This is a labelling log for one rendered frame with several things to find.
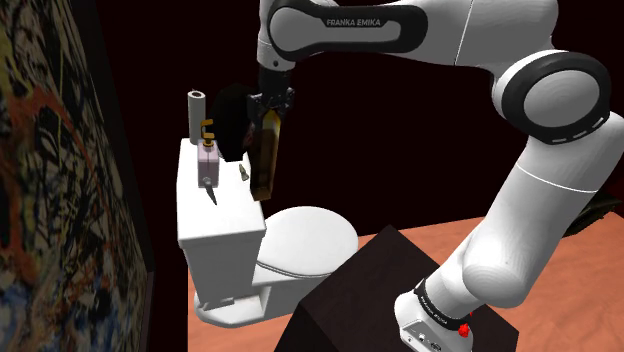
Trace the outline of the black round object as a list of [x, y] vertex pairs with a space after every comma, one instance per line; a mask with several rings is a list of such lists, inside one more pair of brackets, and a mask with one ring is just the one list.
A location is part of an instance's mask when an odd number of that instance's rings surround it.
[[215, 96], [209, 116], [214, 121], [218, 151], [226, 162], [241, 161], [254, 143], [255, 125], [247, 110], [252, 93], [252, 87], [234, 83]]

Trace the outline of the brown glass bottle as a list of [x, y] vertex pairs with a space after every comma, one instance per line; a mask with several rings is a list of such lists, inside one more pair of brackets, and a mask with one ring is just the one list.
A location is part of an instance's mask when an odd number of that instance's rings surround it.
[[249, 150], [251, 164], [250, 191], [255, 201], [271, 198], [279, 145], [281, 118], [270, 109], [256, 125]]

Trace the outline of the white paper roll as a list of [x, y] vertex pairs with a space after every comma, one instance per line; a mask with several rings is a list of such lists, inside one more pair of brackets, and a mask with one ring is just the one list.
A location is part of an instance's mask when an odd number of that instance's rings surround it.
[[206, 116], [206, 96], [192, 90], [187, 94], [189, 140], [196, 145], [201, 139], [201, 122]]

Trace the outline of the pink soap dispenser gold pump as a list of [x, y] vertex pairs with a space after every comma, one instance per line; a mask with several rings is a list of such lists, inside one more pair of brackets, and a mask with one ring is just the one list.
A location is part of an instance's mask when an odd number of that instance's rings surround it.
[[200, 140], [197, 147], [197, 172], [200, 186], [219, 184], [220, 157], [215, 134], [212, 131], [214, 121], [204, 119], [200, 122]]

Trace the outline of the white toilet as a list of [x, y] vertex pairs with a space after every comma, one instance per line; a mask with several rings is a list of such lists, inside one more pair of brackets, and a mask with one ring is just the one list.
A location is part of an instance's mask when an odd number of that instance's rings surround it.
[[341, 215], [297, 206], [265, 216], [242, 181], [250, 162], [220, 158], [214, 205], [198, 183], [197, 147], [180, 142], [176, 181], [177, 239], [195, 287], [197, 317], [237, 328], [292, 313], [298, 303], [358, 249]]

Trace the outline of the dark robot stand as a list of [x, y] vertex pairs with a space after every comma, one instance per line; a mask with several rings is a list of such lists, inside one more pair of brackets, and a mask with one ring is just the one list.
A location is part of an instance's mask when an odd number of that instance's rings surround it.
[[275, 352], [413, 352], [400, 339], [394, 301], [476, 224], [386, 226], [300, 301]]

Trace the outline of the abstract wall painting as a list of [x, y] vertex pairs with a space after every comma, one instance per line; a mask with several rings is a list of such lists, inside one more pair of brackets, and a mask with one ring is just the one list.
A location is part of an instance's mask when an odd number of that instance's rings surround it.
[[153, 259], [95, 0], [0, 0], [0, 352], [147, 352]]

